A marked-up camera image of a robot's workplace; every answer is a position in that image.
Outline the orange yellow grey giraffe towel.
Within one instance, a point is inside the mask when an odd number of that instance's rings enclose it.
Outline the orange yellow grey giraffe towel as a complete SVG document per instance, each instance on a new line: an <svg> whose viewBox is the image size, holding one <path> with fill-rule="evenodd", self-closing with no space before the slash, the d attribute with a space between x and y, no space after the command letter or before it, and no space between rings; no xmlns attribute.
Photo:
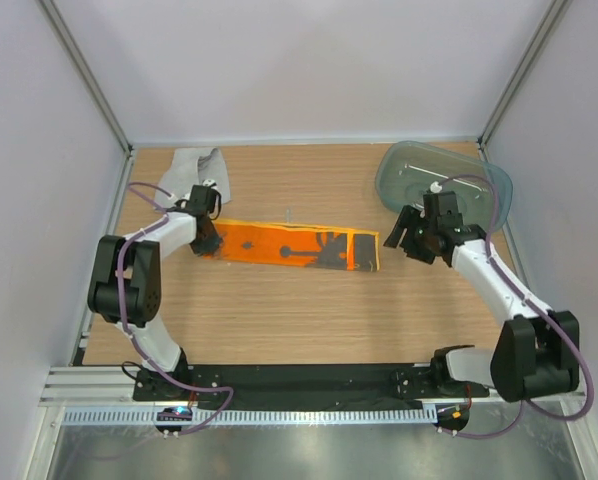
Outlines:
<svg viewBox="0 0 598 480"><path fill-rule="evenodd" d="M222 240L212 259L262 265L376 272L379 234L354 228L246 222L215 222Z"/></svg>

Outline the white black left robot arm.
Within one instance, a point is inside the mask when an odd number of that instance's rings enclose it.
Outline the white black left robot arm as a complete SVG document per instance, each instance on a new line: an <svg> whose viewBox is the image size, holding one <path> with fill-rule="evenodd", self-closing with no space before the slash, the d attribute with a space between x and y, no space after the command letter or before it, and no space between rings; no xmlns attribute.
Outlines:
<svg viewBox="0 0 598 480"><path fill-rule="evenodd" d="M87 296L88 308L115 325L133 345L143 369L156 377L156 388L170 400L189 391L223 392L223 387L192 385L185 352L161 317L162 261L182 247L197 256L222 246L213 221L222 197L212 180L192 186L171 207L158 206L158 221L136 232L99 240Z"/></svg>

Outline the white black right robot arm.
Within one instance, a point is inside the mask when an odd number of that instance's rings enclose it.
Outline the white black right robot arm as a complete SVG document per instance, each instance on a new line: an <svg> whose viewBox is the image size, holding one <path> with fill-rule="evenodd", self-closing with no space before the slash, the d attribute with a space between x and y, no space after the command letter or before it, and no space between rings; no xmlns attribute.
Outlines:
<svg viewBox="0 0 598 480"><path fill-rule="evenodd" d="M406 205L385 241L407 257L442 259L478 293L501 330L492 350L473 346L436 351L432 389L451 396L465 382L495 389L507 402L572 392L579 386L574 354L579 323L539 300L501 261L483 228L468 225L454 192L427 193L423 209Z"/></svg>

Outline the light grey panda towel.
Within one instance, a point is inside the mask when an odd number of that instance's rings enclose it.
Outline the light grey panda towel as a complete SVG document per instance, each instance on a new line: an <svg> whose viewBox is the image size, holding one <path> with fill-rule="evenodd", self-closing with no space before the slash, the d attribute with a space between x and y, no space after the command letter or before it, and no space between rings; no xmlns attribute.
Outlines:
<svg viewBox="0 0 598 480"><path fill-rule="evenodd" d="M175 150L170 167L162 175L155 192L154 201L163 207L174 205L174 201L188 195L193 185L210 184L213 181L221 194L222 203L232 200L227 165L218 147L178 148Z"/></svg>

